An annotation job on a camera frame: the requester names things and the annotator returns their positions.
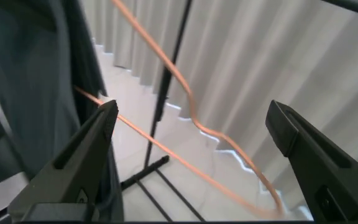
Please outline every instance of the cable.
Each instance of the cable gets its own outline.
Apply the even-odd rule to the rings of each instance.
[[[219,182],[212,179],[210,176],[202,173],[200,170],[198,170],[196,167],[192,166],[191,164],[187,163],[186,160],[182,159],[180,156],[176,155],[174,152],[169,150],[169,148],[165,147],[163,144],[156,141],[154,138],[143,132],[141,129],[133,125],[130,121],[125,119],[122,115],[118,115],[118,118],[126,123],[128,126],[133,128],[135,131],[137,131],[140,135],[147,138],[149,141],[160,147],[162,150],[164,150],[166,153],[168,153],[170,156],[178,159],[184,166],[192,170],[195,174],[202,177],[204,180],[209,182],[210,184],[214,185],[217,189],[219,189],[221,192],[232,198],[233,200],[237,201],[239,204],[245,206],[245,208],[248,208],[251,212],[254,214],[260,216],[260,217],[267,217],[267,218],[277,218],[283,214],[283,206],[280,200],[280,197],[276,193],[275,189],[273,188],[273,185],[266,179],[266,177],[263,175],[263,173],[255,166],[255,164],[252,162],[252,160],[248,157],[248,155],[240,148],[240,146],[235,143],[230,137],[226,136],[223,133],[217,132],[212,129],[208,129],[207,127],[203,126],[197,119],[196,116],[196,103],[193,98],[193,92],[191,91],[189,84],[186,82],[183,75],[179,72],[179,70],[176,68],[176,66],[170,61],[170,59],[164,54],[162,49],[155,43],[153,38],[149,36],[149,34],[144,30],[144,28],[136,21],[136,18],[129,12],[127,7],[123,5],[123,3],[120,0],[111,0],[116,7],[122,12],[122,14],[127,18],[128,22],[131,23],[133,28],[140,34],[140,36],[143,37],[143,39],[149,44],[149,46],[152,48],[152,50],[158,55],[158,57],[163,61],[165,66],[172,72],[172,74],[175,76],[175,78],[180,82],[183,89],[186,91],[188,96],[188,101],[190,105],[190,115],[191,120],[193,121],[194,125],[202,130],[204,133],[210,134],[212,136],[215,136],[217,138],[221,138],[225,141],[227,141],[236,151],[241,155],[241,157],[245,160],[245,162],[250,166],[250,168],[255,172],[257,177],[260,179],[260,181],[266,186],[267,190],[272,195],[275,204],[276,204],[276,210],[266,210],[263,208],[258,208],[255,205],[250,204],[249,202],[246,202],[244,199],[242,199],[240,196],[234,194],[229,189],[227,189],[225,186],[221,185]],[[89,99],[93,100],[95,103],[101,105],[103,102],[96,97],[90,95],[89,93],[79,89],[78,87],[75,87],[76,90],[87,96]]]

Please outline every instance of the floor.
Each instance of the floor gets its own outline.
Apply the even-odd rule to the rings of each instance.
[[[108,95],[117,100],[119,113],[148,133],[156,95],[152,94],[150,87],[140,86],[139,79],[133,77],[130,70],[113,67],[113,55],[103,53],[102,46],[96,46],[96,51]],[[270,195],[260,193],[256,176],[244,171],[232,154],[215,151],[217,142],[202,135],[191,121],[180,119],[179,112],[177,108],[165,106],[155,138],[254,205],[274,208]],[[141,170],[147,140],[124,123],[117,122],[113,144],[120,180]],[[161,149],[154,146],[150,161],[156,161],[164,155]],[[260,220],[178,161],[171,159],[160,170],[206,220]],[[173,220],[198,221],[156,173],[147,176],[142,183]],[[165,221],[138,185],[125,190],[123,197],[126,221]],[[295,214],[287,213],[283,219],[297,218]]]

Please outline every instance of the black metal stand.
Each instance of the black metal stand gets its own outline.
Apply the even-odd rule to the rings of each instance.
[[[175,51],[173,53],[172,62],[175,64],[178,52],[180,48],[181,39],[183,37],[183,31],[185,30],[186,26],[186,20],[190,11],[192,0],[186,1],[185,6],[185,12],[183,13],[183,17],[180,24],[180,30],[177,37],[177,42],[175,45]],[[158,98],[157,98],[157,104],[155,105],[155,112],[154,112],[154,118],[152,123],[152,129],[150,130],[150,136],[154,138],[155,129],[157,127],[157,123],[161,121],[162,115],[163,115],[163,109],[165,105],[165,100],[167,99],[168,95],[168,89],[170,86],[172,74],[171,72],[165,67],[162,75],[162,80],[160,84],[160,89],[158,91]],[[189,201],[186,200],[186,198],[178,191],[178,189],[165,177],[161,171],[159,171],[158,168],[162,167],[164,164],[166,164],[169,161],[169,156],[163,156],[158,161],[154,162],[153,164],[149,165],[150,160],[150,154],[152,152],[152,142],[149,141],[147,144],[147,152],[145,155],[145,162],[144,162],[144,168],[137,174],[133,175],[132,177],[128,178],[127,180],[121,182],[121,189],[125,190],[128,187],[137,184],[148,196],[148,198],[153,202],[153,204],[157,207],[157,209],[160,211],[160,213],[167,219],[167,221],[172,222],[172,219],[169,217],[169,215],[166,213],[166,211],[161,207],[160,204],[153,198],[151,193],[146,189],[146,187],[140,182],[140,180],[147,175],[151,174],[153,171],[155,171],[164,181],[167,183],[167,185],[173,190],[173,192],[180,198],[180,200],[185,203],[185,205],[193,212],[193,214],[202,222],[205,222],[205,219],[196,211],[196,209],[190,204]]]

